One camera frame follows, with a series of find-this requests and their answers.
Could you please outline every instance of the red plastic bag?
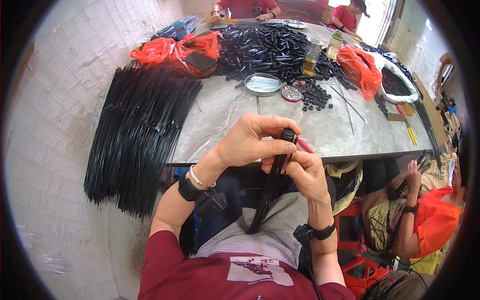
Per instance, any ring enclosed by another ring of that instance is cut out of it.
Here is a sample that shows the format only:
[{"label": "red plastic bag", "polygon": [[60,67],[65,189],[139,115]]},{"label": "red plastic bag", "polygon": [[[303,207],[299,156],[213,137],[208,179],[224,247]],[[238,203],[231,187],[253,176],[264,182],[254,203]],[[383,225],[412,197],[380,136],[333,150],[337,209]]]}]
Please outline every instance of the red plastic bag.
[{"label": "red plastic bag", "polygon": [[[359,56],[362,55],[369,66]],[[336,60],[342,66],[347,79],[361,88],[365,99],[375,96],[377,88],[382,84],[382,73],[375,66],[375,59],[361,49],[350,45],[341,46]]]},{"label": "red plastic bag", "polygon": [[187,77],[207,77],[215,71],[216,64],[210,69],[202,71],[184,62],[183,59],[194,51],[203,53],[213,59],[218,59],[220,53],[216,37],[219,33],[219,31],[214,31],[201,36],[189,47],[185,46],[184,43],[192,41],[197,36],[196,34],[186,35],[183,40],[177,43],[172,38],[159,37],[153,41],[146,42],[142,51],[136,49],[130,51],[130,57],[138,59],[141,63],[167,63],[173,70]]},{"label": "red plastic bag", "polygon": [[190,45],[189,47],[184,46],[184,43],[192,41],[197,35],[186,35],[183,40],[176,43],[175,47],[173,48],[172,54],[168,59],[168,63],[170,64],[172,69],[178,71],[180,74],[187,77],[207,77],[211,75],[216,69],[216,64],[214,64],[210,69],[202,71],[200,69],[197,69],[193,65],[183,61],[183,59],[194,51],[205,54],[206,56],[209,56],[213,59],[218,59],[218,57],[220,56],[220,52],[218,49],[218,40],[216,37],[219,33],[219,31],[214,31],[205,36],[201,36],[197,38],[193,42],[193,45]]},{"label": "red plastic bag", "polygon": [[142,51],[137,49],[130,51],[130,57],[138,59],[141,63],[162,63],[170,56],[174,47],[175,40],[173,38],[159,37],[153,41],[146,42]]}]

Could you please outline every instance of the table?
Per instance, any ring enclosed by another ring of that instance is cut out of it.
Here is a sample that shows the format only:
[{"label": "table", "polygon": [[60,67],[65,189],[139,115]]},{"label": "table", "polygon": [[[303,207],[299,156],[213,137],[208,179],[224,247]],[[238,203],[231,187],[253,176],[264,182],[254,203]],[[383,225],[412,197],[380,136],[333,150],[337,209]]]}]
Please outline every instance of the table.
[{"label": "table", "polygon": [[[210,27],[208,23],[200,24],[196,33],[204,32]],[[315,24],[307,24],[302,32],[308,37],[323,41],[324,45],[328,44],[331,36],[327,28]],[[355,42],[349,35],[345,35],[348,43]],[[256,97],[248,94],[245,88],[235,89],[234,86],[238,83],[236,80],[226,81],[225,76],[203,79],[204,85],[197,96],[197,104],[193,104],[180,133],[172,157],[173,164],[180,166],[198,162],[244,113],[257,113]],[[416,114],[408,118],[418,142],[414,146],[404,122],[387,121],[374,99],[365,100],[360,90],[344,90],[345,97],[356,102],[352,105],[365,119],[363,122],[349,107],[354,129],[352,134],[345,101],[331,88],[333,86],[339,91],[335,79],[330,78],[320,83],[332,95],[328,101],[334,105],[332,109],[304,112],[302,101],[290,103],[278,93],[260,98],[261,114],[295,120],[302,129],[301,137],[307,140],[310,148],[321,155],[324,161],[403,156],[432,148],[427,132]],[[395,106],[388,103],[387,109],[397,112]]]}]

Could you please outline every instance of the glass jar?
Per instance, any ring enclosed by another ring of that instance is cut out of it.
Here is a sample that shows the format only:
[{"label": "glass jar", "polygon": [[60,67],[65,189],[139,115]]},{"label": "glass jar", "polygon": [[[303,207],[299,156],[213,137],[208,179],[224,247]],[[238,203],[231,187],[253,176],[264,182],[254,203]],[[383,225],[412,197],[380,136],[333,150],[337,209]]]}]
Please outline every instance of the glass jar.
[{"label": "glass jar", "polygon": [[313,37],[307,38],[307,47],[305,48],[305,58],[302,66],[306,75],[312,76],[315,73],[322,46],[323,43],[320,40]]},{"label": "glass jar", "polygon": [[330,42],[328,42],[327,47],[327,56],[330,59],[336,60],[336,55],[340,50],[340,46],[343,42],[342,32],[340,30],[336,30],[332,33],[332,37],[330,38]]}]

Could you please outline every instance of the blue water bottle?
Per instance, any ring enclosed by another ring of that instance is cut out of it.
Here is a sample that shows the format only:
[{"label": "blue water bottle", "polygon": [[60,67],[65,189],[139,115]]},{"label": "blue water bottle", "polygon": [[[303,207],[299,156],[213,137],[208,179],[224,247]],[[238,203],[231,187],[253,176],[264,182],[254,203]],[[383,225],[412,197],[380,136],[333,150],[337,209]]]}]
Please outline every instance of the blue water bottle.
[{"label": "blue water bottle", "polygon": [[187,35],[187,31],[185,30],[185,24],[182,20],[173,22],[173,28],[175,29],[175,33],[177,34],[177,39],[179,41]]}]

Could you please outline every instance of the yellow-handled pliers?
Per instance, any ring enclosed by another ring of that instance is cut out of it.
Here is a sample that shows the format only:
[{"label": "yellow-handled pliers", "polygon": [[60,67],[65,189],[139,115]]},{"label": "yellow-handled pliers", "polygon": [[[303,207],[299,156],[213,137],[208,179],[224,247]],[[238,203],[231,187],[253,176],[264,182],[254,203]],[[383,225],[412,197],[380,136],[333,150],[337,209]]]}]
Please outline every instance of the yellow-handled pliers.
[{"label": "yellow-handled pliers", "polygon": [[412,139],[413,145],[414,146],[418,145],[417,139],[415,138],[415,134],[413,133],[413,129],[410,126],[410,123],[407,121],[407,118],[405,118],[405,124],[407,125],[408,134],[410,135],[410,139]]}]

